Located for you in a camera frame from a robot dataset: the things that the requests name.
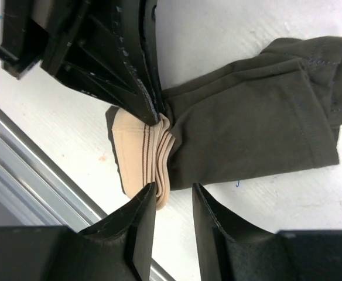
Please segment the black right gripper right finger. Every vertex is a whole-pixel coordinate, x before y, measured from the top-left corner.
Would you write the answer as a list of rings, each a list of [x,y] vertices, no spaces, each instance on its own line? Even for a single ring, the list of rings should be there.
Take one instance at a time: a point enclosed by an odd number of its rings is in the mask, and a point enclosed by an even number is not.
[[[275,234],[193,185],[193,218],[202,280],[342,280],[342,230]]]

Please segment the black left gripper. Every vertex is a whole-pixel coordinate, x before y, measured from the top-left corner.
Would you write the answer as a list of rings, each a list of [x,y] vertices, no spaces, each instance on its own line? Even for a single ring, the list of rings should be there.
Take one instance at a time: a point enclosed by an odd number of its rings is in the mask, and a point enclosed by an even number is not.
[[[155,125],[142,3],[2,1],[2,69],[19,80],[41,61],[66,87]]]

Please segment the olive underwear with cream waistband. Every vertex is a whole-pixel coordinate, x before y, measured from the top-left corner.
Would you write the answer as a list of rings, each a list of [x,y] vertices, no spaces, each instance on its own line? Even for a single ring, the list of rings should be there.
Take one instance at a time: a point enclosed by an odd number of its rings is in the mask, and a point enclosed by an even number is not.
[[[162,94],[149,126],[118,107],[106,113],[122,191],[173,190],[337,165],[342,125],[342,37],[278,38]]]

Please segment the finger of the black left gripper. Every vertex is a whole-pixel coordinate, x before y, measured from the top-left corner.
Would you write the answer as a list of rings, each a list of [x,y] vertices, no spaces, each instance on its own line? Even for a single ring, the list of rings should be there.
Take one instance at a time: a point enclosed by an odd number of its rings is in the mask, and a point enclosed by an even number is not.
[[[152,83],[154,98],[158,113],[165,114],[165,106],[162,100],[158,72],[158,58],[156,50],[156,6],[157,0],[143,1],[143,35],[145,38],[145,54],[149,78]]]

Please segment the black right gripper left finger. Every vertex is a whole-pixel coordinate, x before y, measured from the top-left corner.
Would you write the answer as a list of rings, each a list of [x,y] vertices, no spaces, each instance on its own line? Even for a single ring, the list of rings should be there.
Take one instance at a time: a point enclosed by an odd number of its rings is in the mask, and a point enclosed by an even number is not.
[[[0,227],[0,280],[149,280],[156,183],[101,221]]]

